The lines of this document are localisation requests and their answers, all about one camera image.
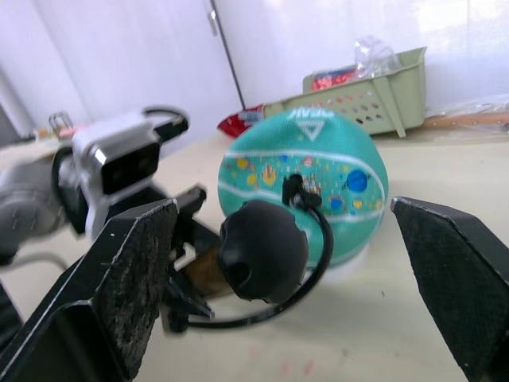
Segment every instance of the plastic bag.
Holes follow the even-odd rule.
[[[392,48],[376,37],[361,37],[354,46],[358,79],[385,76],[401,68],[398,56]]]

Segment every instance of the white table surface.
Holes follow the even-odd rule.
[[[214,228],[223,220],[216,176],[231,140],[216,134],[165,158],[157,181],[170,194],[197,182],[208,188],[198,217]],[[477,215],[509,242],[509,141],[436,145],[377,143],[390,178],[390,196],[450,205]],[[0,152],[0,169],[21,158],[54,150],[49,144]],[[20,255],[52,251],[69,263],[90,243],[64,230],[25,245]],[[35,309],[60,271],[49,263],[2,272],[1,279],[23,318]],[[225,298],[213,304],[219,317],[260,304]],[[373,239],[369,256],[341,282],[322,283],[301,305],[264,325],[227,331],[190,330],[164,335],[155,323],[136,381],[334,382],[465,381],[418,293],[402,237],[391,212]]]

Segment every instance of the black cable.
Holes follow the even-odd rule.
[[[155,133],[161,137],[163,142],[168,142],[189,129],[189,117],[182,110],[176,109],[175,107],[150,106],[143,109],[142,114],[145,117],[157,114],[173,115],[177,117],[175,120],[163,123],[153,129]]]
[[[88,214],[88,205],[85,200],[85,196],[83,195],[83,191],[80,188],[78,195],[78,211],[76,212],[69,207],[69,204],[60,188],[60,166],[62,165],[62,161],[68,156],[72,156],[72,147],[70,146],[61,147],[55,153],[53,163],[51,165],[51,186],[56,199],[64,209],[65,216],[72,224],[72,227],[78,234],[82,234],[85,232],[85,222]]]
[[[325,271],[327,271],[328,264],[332,258],[332,249],[334,248],[334,235],[332,234],[331,226],[327,219],[325,219],[325,216],[318,211],[317,207],[309,206],[307,211],[311,213],[320,224],[322,235],[324,237],[324,246],[321,251],[320,261],[318,262],[314,272],[292,295],[292,297],[289,298],[288,301],[245,318],[230,321],[190,322],[188,324],[189,327],[202,329],[233,329],[242,326],[259,324],[260,322],[276,317],[300,302],[318,284]]]

